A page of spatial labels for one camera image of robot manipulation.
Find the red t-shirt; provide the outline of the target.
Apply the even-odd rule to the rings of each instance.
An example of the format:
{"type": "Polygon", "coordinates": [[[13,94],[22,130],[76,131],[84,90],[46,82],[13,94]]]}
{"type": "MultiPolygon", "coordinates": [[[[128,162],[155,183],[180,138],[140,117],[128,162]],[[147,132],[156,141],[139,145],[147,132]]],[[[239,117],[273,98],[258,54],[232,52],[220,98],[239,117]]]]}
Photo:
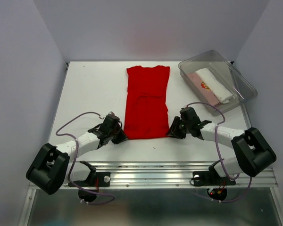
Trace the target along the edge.
{"type": "Polygon", "coordinates": [[[124,132],[129,139],[166,137],[169,130],[166,89],[170,67],[128,68],[124,132]]]}

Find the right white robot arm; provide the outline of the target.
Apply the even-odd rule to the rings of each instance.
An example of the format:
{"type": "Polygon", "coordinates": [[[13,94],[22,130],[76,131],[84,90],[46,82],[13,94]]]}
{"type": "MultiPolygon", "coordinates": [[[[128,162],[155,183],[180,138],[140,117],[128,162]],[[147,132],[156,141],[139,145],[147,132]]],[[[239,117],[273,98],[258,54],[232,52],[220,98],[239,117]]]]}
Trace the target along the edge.
{"type": "Polygon", "coordinates": [[[241,173],[253,178],[276,161],[276,154],[257,128],[232,129],[202,121],[192,107],[181,109],[166,133],[176,139],[185,139],[188,134],[215,142],[219,161],[208,171],[213,184],[224,178],[234,180],[233,176],[241,173]]]}

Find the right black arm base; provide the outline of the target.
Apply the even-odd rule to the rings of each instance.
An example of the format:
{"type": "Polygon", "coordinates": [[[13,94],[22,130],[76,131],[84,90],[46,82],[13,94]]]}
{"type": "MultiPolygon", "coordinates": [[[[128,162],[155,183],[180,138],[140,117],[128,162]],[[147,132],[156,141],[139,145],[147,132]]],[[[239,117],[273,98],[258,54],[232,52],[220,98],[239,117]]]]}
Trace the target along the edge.
{"type": "Polygon", "coordinates": [[[220,177],[216,170],[214,169],[215,165],[220,163],[216,161],[209,166],[207,171],[194,171],[192,173],[192,178],[190,179],[190,184],[196,187],[200,186],[234,186],[236,185],[235,181],[231,181],[227,177],[220,177]]]}

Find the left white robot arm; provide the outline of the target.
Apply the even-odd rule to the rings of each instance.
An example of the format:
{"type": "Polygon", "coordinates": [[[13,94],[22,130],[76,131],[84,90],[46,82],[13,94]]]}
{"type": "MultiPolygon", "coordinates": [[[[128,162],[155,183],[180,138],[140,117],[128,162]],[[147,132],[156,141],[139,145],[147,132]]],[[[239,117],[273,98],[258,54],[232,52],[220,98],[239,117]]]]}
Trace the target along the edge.
{"type": "MultiPolygon", "coordinates": [[[[71,134],[60,134],[57,136],[72,136],[71,134]]],[[[63,184],[70,182],[76,159],[81,155],[98,150],[109,142],[117,145],[128,139],[122,130],[120,119],[113,113],[103,118],[103,122],[87,130],[83,135],[59,145],[44,144],[38,151],[35,159],[28,168],[26,178],[45,191],[54,194],[63,184]]]]}

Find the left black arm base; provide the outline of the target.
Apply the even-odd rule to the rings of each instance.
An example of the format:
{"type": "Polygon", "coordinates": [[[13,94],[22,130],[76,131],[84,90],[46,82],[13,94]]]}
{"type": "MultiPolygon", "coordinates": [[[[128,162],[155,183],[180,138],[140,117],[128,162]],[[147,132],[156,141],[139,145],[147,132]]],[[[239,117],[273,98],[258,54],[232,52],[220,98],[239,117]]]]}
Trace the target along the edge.
{"type": "Polygon", "coordinates": [[[109,187],[111,173],[99,171],[87,161],[75,164],[70,179],[80,187],[109,187]]]}

